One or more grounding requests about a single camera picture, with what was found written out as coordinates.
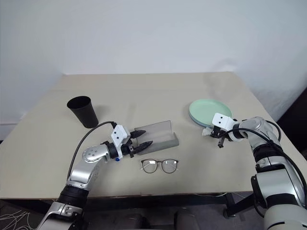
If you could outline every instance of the eyeglasses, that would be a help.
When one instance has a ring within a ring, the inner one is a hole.
[[[165,173],[173,173],[177,169],[178,162],[174,159],[166,159],[164,161],[156,161],[154,159],[142,160],[142,167],[146,173],[154,173],[158,168],[158,163],[161,163],[162,170]]]

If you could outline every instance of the light green plate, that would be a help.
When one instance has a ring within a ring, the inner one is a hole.
[[[212,119],[215,113],[231,117],[230,109],[214,99],[199,99],[191,103],[189,114],[193,121],[204,127],[213,127]]]

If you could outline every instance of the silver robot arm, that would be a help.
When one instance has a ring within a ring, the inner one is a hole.
[[[215,114],[213,124],[211,136],[223,136],[219,141],[220,148],[223,147],[225,138],[230,141],[247,138],[250,143],[257,171],[251,178],[255,199],[262,207],[267,208],[264,229],[306,229],[307,210],[302,181],[293,165],[286,159],[271,125],[262,117],[239,123],[222,114]]]
[[[83,220],[83,208],[101,167],[111,159],[119,161],[123,156],[133,157],[152,144],[152,141],[133,147],[131,138],[137,138],[145,133],[138,130],[129,132],[127,128],[116,125],[108,141],[87,148],[82,153],[82,159],[76,164],[66,185],[56,202],[53,202],[48,212],[37,227],[37,230],[84,230],[87,223]]]

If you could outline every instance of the black cup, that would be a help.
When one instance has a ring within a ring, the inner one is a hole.
[[[84,127],[93,128],[98,125],[91,98],[87,96],[74,97],[67,102],[67,107],[72,110]]]

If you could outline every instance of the table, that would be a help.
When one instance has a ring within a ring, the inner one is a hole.
[[[248,141],[202,137],[189,117],[189,105],[200,98],[225,103],[238,120],[262,116],[261,103],[231,72],[178,74],[64,75],[0,145],[0,198],[57,198],[66,182],[73,152],[88,131],[66,107],[69,99],[87,95],[99,122],[113,120],[131,131],[171,120],[179,146],[111,161],[101,169],[90,197],[169,195],[251,191],[255,162]],[[110,139],[111,126],[93,132],[87,147]],[[307,162],[283,133],[281,145],[307,178]],[[145,158],[179,160],[179,170],[153,174],[140,170]]]

